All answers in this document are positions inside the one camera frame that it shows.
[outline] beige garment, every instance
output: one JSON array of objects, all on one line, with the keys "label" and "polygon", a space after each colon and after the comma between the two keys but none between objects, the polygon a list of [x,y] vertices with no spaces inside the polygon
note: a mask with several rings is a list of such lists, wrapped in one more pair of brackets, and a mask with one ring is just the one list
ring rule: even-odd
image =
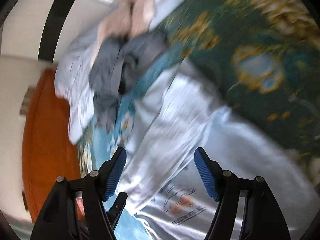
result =
[{"label": "beige garment", "polygon": [[131,39],[148,31],[154,16],[154,1],[122,0],[118,9],[105,17],[98,27],[98,39],[91,58],[91,67],[107,37],[128,36]]}]

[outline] silver screw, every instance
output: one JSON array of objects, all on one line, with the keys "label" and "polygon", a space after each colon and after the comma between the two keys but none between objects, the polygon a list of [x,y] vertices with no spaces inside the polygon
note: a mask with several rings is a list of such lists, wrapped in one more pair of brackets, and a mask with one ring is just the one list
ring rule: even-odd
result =
[{"label": "silver screw", "polygon": [[99,174],[98,171],[91,171],[91,172],[90,172],[90,176],[91,176],[91,177],[97,177],[98,174]]},{"label": "silver screw", "polygon": [[56,181],[57,181],[57,182],[62,182],[62,181],[64,181],[64,176],[59,176],[59,177],[57,177]]},{"label": "silver screw", "polygon": [[230,177],[232,175],[231,171],[225,170],[222,172],[223,176]]},{"label": "silver screw", "polygon": [[264,178],[263,178],[263,177],[260,177],[260,176],[258,176],[258,177],[256,178],[256,180],[257,180],[257,182],[260,182],[260,183],[264,182]]}]

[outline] blue gripper pad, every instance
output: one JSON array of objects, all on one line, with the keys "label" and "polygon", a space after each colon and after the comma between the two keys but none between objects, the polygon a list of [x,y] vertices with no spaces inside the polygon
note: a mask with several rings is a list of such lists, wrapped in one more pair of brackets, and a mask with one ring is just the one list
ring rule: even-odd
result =
[{"label": "blue gripper pad", "polygon": [[106,200],[108,200],[115,193],[126,161],[127,153],[125,149],[122,148],[121,153],[118,159],[116,160],[115,164],[113,165],[112,170],[106,181],[107,186],[104,194]]},{"label": "blue gripper pad", "polygon": [[211,161],[201,147],[195,150],[195,164],[208,195],[218,201],[221,191],[219,183],[222,172],[221,167],[217,162]]}]

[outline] orange leather cushion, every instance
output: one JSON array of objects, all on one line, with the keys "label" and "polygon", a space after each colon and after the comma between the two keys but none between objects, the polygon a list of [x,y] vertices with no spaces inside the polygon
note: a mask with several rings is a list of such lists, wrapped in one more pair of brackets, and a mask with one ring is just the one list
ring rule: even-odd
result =
[{"label": "orange leather cushion", "polygon": [[77,148],[68,139],[69,104],[54,93],[55,71],[46,69],[29,107],[22,143],[22,177],[35,222],[56,178],[79,179]]}]

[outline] dark gray garment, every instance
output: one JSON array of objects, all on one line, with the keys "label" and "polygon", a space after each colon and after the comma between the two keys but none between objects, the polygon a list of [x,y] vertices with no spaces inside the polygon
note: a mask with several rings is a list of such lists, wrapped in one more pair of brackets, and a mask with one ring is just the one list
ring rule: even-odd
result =
[{"label": "dark gray garment", "polygon": [[113,129],[118,108],[119,86],[122,94],[129,92],[138,79],[166,50],[165,35],[151,32],[126,44],[121,38],[110,37],[101,44],[89,74],[89,86],[94,90],[96,126]]}]

